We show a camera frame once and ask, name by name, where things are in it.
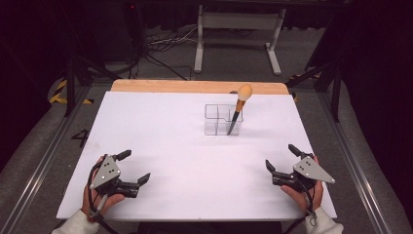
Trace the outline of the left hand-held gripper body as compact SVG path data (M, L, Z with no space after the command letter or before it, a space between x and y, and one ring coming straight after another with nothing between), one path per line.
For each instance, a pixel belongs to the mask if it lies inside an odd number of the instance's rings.
M121 170L114 156L105 155L103 161L98 164L98 170L90 183L90 189L94 189L101 196L122 194L127 198L136 198L140 186L137 182L120 180Z

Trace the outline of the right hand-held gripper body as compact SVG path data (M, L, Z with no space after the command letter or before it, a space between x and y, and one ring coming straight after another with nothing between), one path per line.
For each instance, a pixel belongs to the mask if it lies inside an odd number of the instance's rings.
M290 174L272 169L274 185L287 185L297 192L306 192L314 188L317 181L334 183L335 179L328 174L311 156L304 157L292 167Z

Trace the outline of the aluminium floor rail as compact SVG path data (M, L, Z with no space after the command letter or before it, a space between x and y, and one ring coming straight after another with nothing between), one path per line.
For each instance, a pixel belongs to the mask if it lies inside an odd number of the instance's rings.
M61 119L47 150L43 154L40 162L36 164L35 171L24 186L24 190L21 192L13 210L8 215L5 224L0 229L0 234L14 234L16 232L16 229L19 227L22 218L26 214L56 157L56 152L61 145L64 135L69 129L69 126L71 125L73 118L76 116L83 100L87 97L89 90L90 87L82 87L79 89L78 94L75 96L75 104L70 114Z
M343 152L344 161L347 165L352 180L356 186L357 193L361 199L361 202L366 210L370 222L376 231L376 234L394 234L389 224L386 222L382 209L376 199L371 185L368 182L365 173L363 172L357 159L354 157L353 151L349 146L348 139L342 129L339 122L336 122L331 110L328 96L325 93L318 93L318 99L322 106L324 114L328 118L328 122L332 128L333 133L337 137L337 140L341 146Z

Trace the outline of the white board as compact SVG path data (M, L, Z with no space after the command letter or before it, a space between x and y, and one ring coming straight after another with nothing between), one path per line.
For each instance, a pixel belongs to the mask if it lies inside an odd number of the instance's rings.
M57 212L68 218L82 201L97 158L129 150L121 179L149 175L134 199L111 208L108 219L126 221L288 220L300 216L294 201L272 183L266 168L289 173L312 146L290 95L253 95L234 136L205 133L205 107L233 104L230 94L108 92Z

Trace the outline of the wooden table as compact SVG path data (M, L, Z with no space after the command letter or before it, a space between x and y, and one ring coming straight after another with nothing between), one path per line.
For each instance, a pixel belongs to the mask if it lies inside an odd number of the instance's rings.
M249 85L254 95L288 94L284 83L127 79L116 80L111 92L230 94L242 85Z

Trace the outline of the person's right hand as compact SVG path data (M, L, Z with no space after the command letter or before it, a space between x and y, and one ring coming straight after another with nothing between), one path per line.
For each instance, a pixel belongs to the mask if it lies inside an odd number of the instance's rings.
M315 187L310 191L311 197L306 193L299 193L287 185L283 185L281 190L287 194L298 206L299 210L305 215L310 208L310 202L313 202L313 210L321 207L323 196L323 186L321 181L317 181Z

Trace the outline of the black equipment tower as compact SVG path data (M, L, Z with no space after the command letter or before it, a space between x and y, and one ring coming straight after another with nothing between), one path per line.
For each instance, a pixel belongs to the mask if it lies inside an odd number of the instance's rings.
M132 54L139 59L145 51L145 29L139 5L133 0L123 3L124 18L131 38Z

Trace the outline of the makeup brush black handle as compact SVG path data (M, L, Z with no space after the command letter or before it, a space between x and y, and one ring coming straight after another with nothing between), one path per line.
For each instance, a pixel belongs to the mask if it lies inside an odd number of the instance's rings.
M236 109L231 121L230 128L227 132L227 135L230 135L237 123L238 117L244 108L246 101L252 96L252 87L248 84L242 85L238 90L238 99L236 103Z

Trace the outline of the person's left hand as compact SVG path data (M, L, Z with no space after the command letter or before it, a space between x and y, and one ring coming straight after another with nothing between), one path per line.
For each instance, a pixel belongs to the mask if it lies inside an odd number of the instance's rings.
M103 197L100 196L94 189L90 189L90 183L87 182L84 188L83 203L81 211L88 217L89 221L92 221L92 212L97 211L101 216L105 216L108 210L114 205L122 202L125 196L122 194L114 194L102 201Z

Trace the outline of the clear plastic organizer box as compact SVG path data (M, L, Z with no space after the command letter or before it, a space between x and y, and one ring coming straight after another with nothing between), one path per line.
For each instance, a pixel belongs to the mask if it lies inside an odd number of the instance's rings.
M232 104L205 105L206 136L237 136L242 128L244 116L240 112L233 121L236 106Z

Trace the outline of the white metal stand frame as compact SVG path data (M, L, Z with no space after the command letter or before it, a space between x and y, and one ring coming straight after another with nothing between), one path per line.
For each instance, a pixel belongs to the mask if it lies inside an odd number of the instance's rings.
M198 41L195 54L194 72L201 73L204 57L204 29L248 29L272 30L273 39L265 44L269 62L276 76L282 74L275 48L282 29L286 9L281 9L275 14L244 14L244 13L211 13L199 6L198 11Z

